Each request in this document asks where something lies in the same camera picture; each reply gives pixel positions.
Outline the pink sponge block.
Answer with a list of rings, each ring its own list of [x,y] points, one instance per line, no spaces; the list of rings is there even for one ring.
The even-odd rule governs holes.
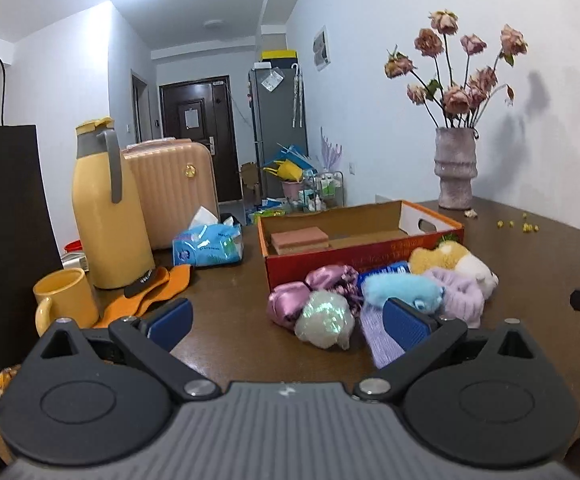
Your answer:
[[[329,236],[316,226],[293,231],[274,233],[270,236],[273,248],[278,255],[312,252],[330,246]]]

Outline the black paper shopping bag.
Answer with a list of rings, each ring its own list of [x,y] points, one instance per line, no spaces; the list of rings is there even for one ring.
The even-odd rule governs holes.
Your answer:
[[[36,344],[33,286],[60,269],[36,127],[0,124],[0,371]]]

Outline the yellow thermos jug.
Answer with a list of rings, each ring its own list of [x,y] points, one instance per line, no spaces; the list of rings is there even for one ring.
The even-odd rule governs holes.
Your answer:
[[[72,204],[90,280],[124,288],[154,268],[138,187],[112,118],[79,125],[76,140]]]

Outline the blue tissue pack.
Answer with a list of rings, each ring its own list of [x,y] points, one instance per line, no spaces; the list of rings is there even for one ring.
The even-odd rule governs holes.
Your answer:
[[[220,221],[208,208],[200,206],[188,229],[174,237],[173,266],[195,268],[240,263],[243,256],[241,224],[231,215]]]

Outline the pink textured vase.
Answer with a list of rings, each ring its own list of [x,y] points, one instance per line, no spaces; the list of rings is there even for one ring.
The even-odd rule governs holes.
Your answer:
[[[476,133],[473,128],[437,128],[434,173],[440,179],[439,206],[468,210],[476,169]]]

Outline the grey refrigerator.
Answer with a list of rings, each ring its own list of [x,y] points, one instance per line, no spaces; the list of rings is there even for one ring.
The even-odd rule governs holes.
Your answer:
[[[307,154],[305,127],[299,126],[299,119],[292,126],[293,88],[294,70],[291,68],[249,72],[254,146],[263,198],[284,196],[280,180],[263,170],[269,162],[279,158],[281,148],[295,145],[303,155]]]

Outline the small blue tissue packet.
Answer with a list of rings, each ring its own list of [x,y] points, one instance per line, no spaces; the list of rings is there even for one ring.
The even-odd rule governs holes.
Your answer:
[[[370,278],[371,276],[374,276],[374,275],[394,274],[394,273],[409,273],[409,272],[410,272],[410,267],[409,267],[409,263],[407,261],[405,261],[405,260],[397,261],[394,263],[387,264],[386,266],[379,266],[378,268],[371,269],[369,271],[362,272],[362,273],[358,274],[357,286],[359,288],[362,288],[363,284],[368,280],[368,278]]]

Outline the lavender fuzzy headband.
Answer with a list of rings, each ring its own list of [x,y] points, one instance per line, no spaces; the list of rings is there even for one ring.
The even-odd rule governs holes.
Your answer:
[[[440,268],[433,268],[424,274],[417,275],[431,278],[445,290],[442,307],[435,313],[427,315],[449,314],[464,321],[469,328],[480,327],[485,299],[473,278],[464,278],[454,271]],[[383,327],[382,309],[371,307],[364,301],[360,310],[362,331],[377,368],[387,366],[404,354],[401,346],[386,333]]]

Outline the snack packet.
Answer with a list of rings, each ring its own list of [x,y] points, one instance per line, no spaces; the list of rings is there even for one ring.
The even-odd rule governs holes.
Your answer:
[[[13,378],[16,377],[18,371],[20,370],[21,365],[15,365],[12,367],[6,367],[0,372],[0,399],[5,391],[8,389],[10,382],[12,382]]]

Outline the yellow box on refrigerator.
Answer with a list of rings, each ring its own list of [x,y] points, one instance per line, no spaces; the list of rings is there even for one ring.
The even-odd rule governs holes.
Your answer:
[[[261,60],[291,60],[297,58],[296,50],[266,50],[261,53]]]

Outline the yellow ceramic mug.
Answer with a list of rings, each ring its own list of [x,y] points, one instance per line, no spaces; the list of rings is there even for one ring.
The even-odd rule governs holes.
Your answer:
[[[99,320],[96,298],[81,268],[48,274],[34,285],[33,292],[37,301],[35,328],[38,336],[58,318],[72,318],[79,328],[92,328]]]

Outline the red cardboard box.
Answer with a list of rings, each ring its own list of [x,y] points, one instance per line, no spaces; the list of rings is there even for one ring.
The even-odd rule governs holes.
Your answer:
[[[261,218],[256,227],[270,289],[302,281],[322,266],[347,264],[365,272],[407,260],[416,248],[435,248],[443,237],[458,242],[465,237],[460,222],[407,200]],[[277,252],[275,234],[308,228],[324,232],[328,245],[307,252]]]

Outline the dark brown entrance door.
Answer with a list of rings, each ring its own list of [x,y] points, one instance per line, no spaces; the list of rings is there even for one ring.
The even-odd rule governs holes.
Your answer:
[[[203,144],[211,153],[218,202],[242,200],[229,77],[159,87],[164,136]]]

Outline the pink ribbed suitcase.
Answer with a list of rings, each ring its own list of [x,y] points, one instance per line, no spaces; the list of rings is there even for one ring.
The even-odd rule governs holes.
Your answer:
[[[133,144],[122,155],[133,171],[149,242],[166,249],[203,207],[218,214],[211,152],[189,139]]]

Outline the purple satin scrunchie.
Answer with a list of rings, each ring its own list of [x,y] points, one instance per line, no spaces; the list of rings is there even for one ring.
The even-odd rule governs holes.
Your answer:
[[[339,294],[348,302],[352,315],[356,318],[360,315],[364,300],[358,284],[358,273],[352,266],[322,266],[307,274],[305,284],[311,290]]]
[[[267,315],[278,326],[292,330],[311,296],[304,282],[281,284],[273,289],[267,300]]]

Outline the yellow white plush alpaca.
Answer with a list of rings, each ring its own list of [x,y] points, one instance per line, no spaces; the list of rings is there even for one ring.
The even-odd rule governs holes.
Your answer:
[[[473,278],[485,300],[491,298],[499,283],[498,276],[482,260],[454,240],[443,240],[432,250],[416,248],[408,264],[413,274],[424,274],[427,270],[440,268],[454,271],[464,278]]]

